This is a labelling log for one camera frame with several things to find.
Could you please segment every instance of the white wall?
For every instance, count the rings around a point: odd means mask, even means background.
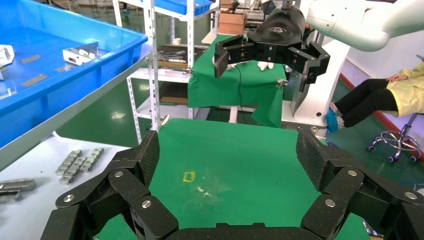
[[[424,55],[424,31],[392,38],[388,45],[374,52],[351,48],[347,59],[373,78],[387,78],[404,68],[414,68]]]
[[[403,68],[414,68],[420,59],[416,55],[424,55],[424,31],[415,32],[390,40],[388,45],[375,52],[363,52],[351,48],[347,54],[341,73],[355,86],[368,78],[387,78]],[[399,129],[410,116],[394,117],[384,115]],[[415,119],[410,136],[417,139],[424,149],[424,117]]]

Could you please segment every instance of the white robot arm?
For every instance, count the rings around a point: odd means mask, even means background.
[[[302,0],[306,22],[320,34],[361,51],[384,48],[391,38],[424,30],[424,1]]]

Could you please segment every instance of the yellow jacket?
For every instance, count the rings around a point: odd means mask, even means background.
[[[387,89],[396,100],[398,112],[390,112],[396,117],[413,113],[424,114],[424,62],[413,70],[405,68],[400,74],[408,76],[407,80],[391,82]]]

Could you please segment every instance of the green cloth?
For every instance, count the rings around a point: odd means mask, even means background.
[[[259,104],[252,114],[253,119],[267,127],[281,127],[283,88],[277,87],[277,79],[286,79],[284,68],[275,64],[273,69],[261,71],[257,61],[238,64],[215,78],[212,56],[215,43],[230,38],[218,35],[210,47],[194,63],[193,74],[188,83],[188,106],[238,106],[240,105],[239,83],[242,105]]]
[[[159,132],[160,161],[149,189],[180,229],[216,223],[298,227],[320,193],[298,162],[297,136],[287,129],[171,119]],[[185,173],[192,182],[183,181]],[[369,239],[354,214],[337,237]]]

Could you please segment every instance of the blue tray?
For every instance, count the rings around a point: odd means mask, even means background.
[[[0,148],[128,69],[140,60],[148,40],[143,33],[32,0],[0,0],[0,34],[0,44],[12,45],[15,52],[14,62],[2,72],[0,91],[16,92],[0,94]],[[63,49],[92,42],[105,54],[57,70],[68,65]],[[40,58],[20,62],[36,55]],[[23,85],[40,74],[47,78]]]
[[[212,2],[208,0],[194,0],[194,15],[198,16],[207,12],[211,8],[211,4]],[[187,0],[155,0],[154,5],[174,13],[187,14]]]

